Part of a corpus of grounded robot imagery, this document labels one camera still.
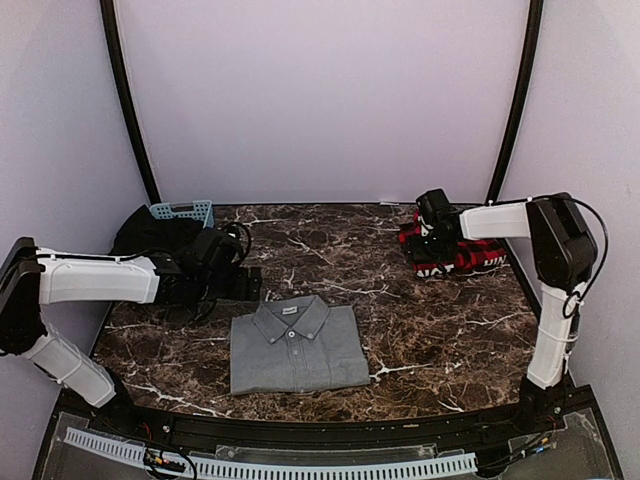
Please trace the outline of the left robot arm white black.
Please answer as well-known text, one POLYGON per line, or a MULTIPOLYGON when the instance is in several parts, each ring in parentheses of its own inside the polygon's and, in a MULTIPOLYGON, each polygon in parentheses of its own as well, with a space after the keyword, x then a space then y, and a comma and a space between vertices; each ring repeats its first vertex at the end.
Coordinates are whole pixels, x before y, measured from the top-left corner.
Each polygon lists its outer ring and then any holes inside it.
POLYGON ((259 299, 262 272, 246 267, 233 239, 177 258, 162 249, 127 255, 81 254, 18 238, 1 265, 1 352, 32 362, 77 394, 120 436, 141 427, 140 412, 117 376, 77 345, 80 316, 98 321, 107 306, 195 306, 259 299))

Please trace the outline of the light blue plastic basket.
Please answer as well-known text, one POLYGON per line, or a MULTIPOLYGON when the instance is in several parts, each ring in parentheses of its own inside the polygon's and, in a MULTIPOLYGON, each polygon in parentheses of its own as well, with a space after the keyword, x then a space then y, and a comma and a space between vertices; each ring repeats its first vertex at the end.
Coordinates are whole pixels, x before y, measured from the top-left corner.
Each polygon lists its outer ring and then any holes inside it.
POLYGON ((193 222, 198 222, 202 229, 215 226, 214 208, 210 200, 156 203, 149 207, 149 211, 162 227, 187 225, 193 222))

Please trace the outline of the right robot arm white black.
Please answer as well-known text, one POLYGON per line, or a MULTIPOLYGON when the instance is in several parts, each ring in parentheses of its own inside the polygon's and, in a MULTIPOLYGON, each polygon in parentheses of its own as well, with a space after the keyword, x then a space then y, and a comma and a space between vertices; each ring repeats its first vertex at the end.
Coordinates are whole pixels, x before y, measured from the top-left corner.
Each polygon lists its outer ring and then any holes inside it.
POLYGON ((426 247, 437 260, 451 260, 461 241, 531 241, 542 301, 526 379, 541 390, 560 383, 577 338, 581 305, 609 250, 608 231, 599 213, 566 192, 462 208, 453 205, 442 189, 435 189, 419 196, 416 205, 431 227, 426 247))

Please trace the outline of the grey long sleeve shirt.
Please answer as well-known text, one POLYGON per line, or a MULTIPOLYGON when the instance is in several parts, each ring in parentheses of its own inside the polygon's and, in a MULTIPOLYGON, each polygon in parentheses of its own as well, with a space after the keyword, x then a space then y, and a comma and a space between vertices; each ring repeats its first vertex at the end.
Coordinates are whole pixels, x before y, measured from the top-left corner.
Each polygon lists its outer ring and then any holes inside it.
POLYGON ((318 295, 259 304, 230 331, 230 392, 308 393, 370 383, 353 308, 318 295))

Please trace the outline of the red black plaid shirt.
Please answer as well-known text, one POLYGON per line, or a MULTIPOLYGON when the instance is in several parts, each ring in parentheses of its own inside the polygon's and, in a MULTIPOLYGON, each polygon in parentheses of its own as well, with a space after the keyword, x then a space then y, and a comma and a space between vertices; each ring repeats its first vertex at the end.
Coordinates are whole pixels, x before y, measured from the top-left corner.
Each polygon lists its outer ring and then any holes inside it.
POLYGON ((407 238, 412 235, 434 235, 431 226, 425 225, 418 211, 413 220, 399 226, 397 238, 406 254, 415 275, 421 279, 449 274, 462 274, 488 270, 503 265, 507 261, 507 252, 495 239, 457 241, 458 253, 454 263, 416 264, 408 255, 407 238))

